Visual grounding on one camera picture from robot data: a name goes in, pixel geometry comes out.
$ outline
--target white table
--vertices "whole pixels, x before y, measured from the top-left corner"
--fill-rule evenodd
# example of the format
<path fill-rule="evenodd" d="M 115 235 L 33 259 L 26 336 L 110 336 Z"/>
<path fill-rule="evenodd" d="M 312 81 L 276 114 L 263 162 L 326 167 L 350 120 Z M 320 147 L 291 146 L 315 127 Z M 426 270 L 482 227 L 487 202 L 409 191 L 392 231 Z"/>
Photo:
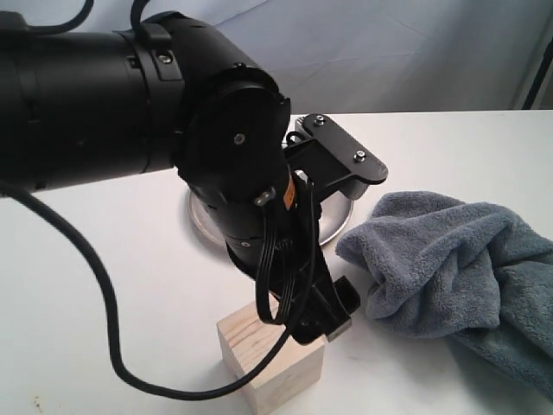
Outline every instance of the white table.
<path fill-rule="evenodd" d="M 553 238 L 553 112 L 334 119 L 390 168 L 388 181 L 356 203 L 349 227 L 385 193 L 426 189 L 506 205 Z M 167 171 L 40 197 L 105 261 L 130 370 L 151 382 L 200 390 L 232 380 L 215 323 L 253 300 L 253 284 L 197 243 L 184 214 L 186 192 Z M 104 305 L 80 255 L 13 201 L 0 201 L 0 230 L 0 413 L 248 413 L 239 393 L 187 403 L 126 386 L 111 370 Z M 366 277 L 335 257 L 334 245 L 325 253 L 335 277 L 346 274 L 366 291 Z M 360 311 L 353 327 L 327 346 L 321 381 L 276 414 L 346 412 L 545 414 L 553 405 L 461 347 L 397 337 Z"/>

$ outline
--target metal bracket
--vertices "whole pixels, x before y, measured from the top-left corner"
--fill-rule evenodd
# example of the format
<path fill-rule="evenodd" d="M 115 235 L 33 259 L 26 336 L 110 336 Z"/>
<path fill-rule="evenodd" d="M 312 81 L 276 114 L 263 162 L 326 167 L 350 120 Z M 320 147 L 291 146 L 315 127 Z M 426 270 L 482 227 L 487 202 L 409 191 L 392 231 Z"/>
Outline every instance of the metal bracket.
<path fill-rule="evenodd" d="M 296 129 L 306 139 L 289 145 L 284 155 L 292 170 L 303 170 L 313 180 L 318 201 L 336 191 L 357 200 L 369 185 L 388 177 L 385 164 L 330 117 L 308 115 L 300 118 Z"/>

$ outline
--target black cable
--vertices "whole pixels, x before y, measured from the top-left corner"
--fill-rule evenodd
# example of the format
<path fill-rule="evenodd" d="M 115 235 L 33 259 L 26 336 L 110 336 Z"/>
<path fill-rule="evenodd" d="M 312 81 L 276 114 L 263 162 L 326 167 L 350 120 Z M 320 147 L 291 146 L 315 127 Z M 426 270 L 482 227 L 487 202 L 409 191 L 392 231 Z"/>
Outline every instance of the black cable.
<path fill-rule="evenodd" d="M 85 258 L 87 264 L 89 264 L 89 266 L 91 267 L 96 280 L 98 281 L 98 285 L 104 299 L 108 346 L 113 370 L 122 381 L 145 393 L 177 400 L 208 400 L 219 398 L 221 396 L 225 396 L 229 393 L 237 391 L 241 387 L 248 384 L 269 365 L 275 355 L 277 355 L 277 353 L 283 347 L 284 343 L 289 339 L 297 324 L 300 322 L 303 311 L 305 310 L 305 307 L 307 305 L 309 299 L 309 291 L 311 285 L 313 284 L 313 278 L 315 274 L 315 253 L 317 244 L 315 226 L 315 203 L 313 199 L 313 184 L 311 182 L 308 184 L 309 223 L 311 224 L 311 229 L 309 229 L 310 258 L 308 278 L 306 281 L 306 290 L 302 293 L 299 304 L 297 304 L 295 312 L 291 315 L 286 329 L 278 338 L 269 353 L 257 364 L 257 366 L 255 366 L 248 374 L 246 374 L 242 378 L 234 381 L 229 385 L 213 389 L 211 391 L 183 392 L 163 386 L 152 385 L 148 382 L 145 382 L 144 380 L 138 379 L 134 374 L 129 372 L 129 370 L 125 367 L 123 363 L 123 356 L 121 355 L 121 344 L 119 339 L 118 304 L 115 296 L 115 291 L 113 290 L 110 276 L 107 273 L 107 270 L 105 269 L 104 264 L 102 263 L 98 254 L 94 251 L 94 248 L 92 248 L 86 238 L 69 222 L 67 222 L 67 220 L 63 219 L 52 208 L 44 204 L 42 201 L 36 199 L 28 191 L 11 185 L 7 182 L 0 181 L 0 195 L 11 197 L 15 201 L 21 203 L 24 207 L 39 215 L 46 222 L 57 229 L 60 233 L 62 233 Z"/>
<path fill-rule="evenodd" d="M 149 3 L 149 0 L 135 0 L 132 2 L 130 7 L 130 26 L 137 30 L 142 21 L 142 13 L 146 8 L 146 5 Z"/>
<path fill-rule="evenodd" d="M 78 28 L 90 15 L 92 8 L 94 7 L 94 0 L 85 0 L 85 5 L 80 10 L 79 14 L 71 19 L 69 22 L 57 24 L 55 26 L 29 26 L 31 35 L 45 36 L 45 35 L 60 35 L 62 33 L 69 32 L 70 30 Z"/>
<path fill-rule="evenodd" d="M 256 307 L 257 315 L 262 322 L 267 324 L 285 324 L 289 319 L 289 312 L 294 299 L 294 272 L 295 269 L 289 268 L 285 257 L 289 255 L 287 243 L 283 243 L 277 249 L 277 230 L 275 224 L 270 218 L 270 209 L 264 208 L 264 246 L 259 259 L 256 272 Z M 273 271 L 273 259 L 275 252 L 281 259 L 283 268 L 283 289 L 278 301 L 276 316 L 273 317 L 270 309 L 270 277 Z"/>

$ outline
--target orange label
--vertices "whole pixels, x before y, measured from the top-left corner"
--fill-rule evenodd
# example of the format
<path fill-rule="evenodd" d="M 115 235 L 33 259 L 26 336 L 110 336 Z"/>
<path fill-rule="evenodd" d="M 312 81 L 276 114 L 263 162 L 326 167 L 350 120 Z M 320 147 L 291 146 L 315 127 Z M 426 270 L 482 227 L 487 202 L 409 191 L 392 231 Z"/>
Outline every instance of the orange label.
<path fill-rule="evenodd" d="M 286 210 L 290 210 L 290 208 L 294 204 L 295 199 L 296 199 L 296 186 L 294 186 L 294 181 L 292 180 L 292 176 L 290 176 L 290 180 L 288 182 L 288 188 L 286 189 L 286 193 L 284 193 L 284 206 L 286 207 Z"/>

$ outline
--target white fabric backdrop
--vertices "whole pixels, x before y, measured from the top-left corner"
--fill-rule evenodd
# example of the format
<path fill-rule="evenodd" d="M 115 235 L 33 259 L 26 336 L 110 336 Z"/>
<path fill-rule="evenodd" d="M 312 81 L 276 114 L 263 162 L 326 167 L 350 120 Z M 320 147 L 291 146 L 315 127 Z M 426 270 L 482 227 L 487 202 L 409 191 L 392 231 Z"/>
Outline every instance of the white fabric backdrop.
<path fill-rule="evenodd" d="M 132 0 L 96 0 L 84 30 L 126 29 Z M 0 0 L 29 22 L 82 0 Z M 218 25 L 301 112 L 510 109 L 549 40 L 550 0 L 151 0 Z"/>

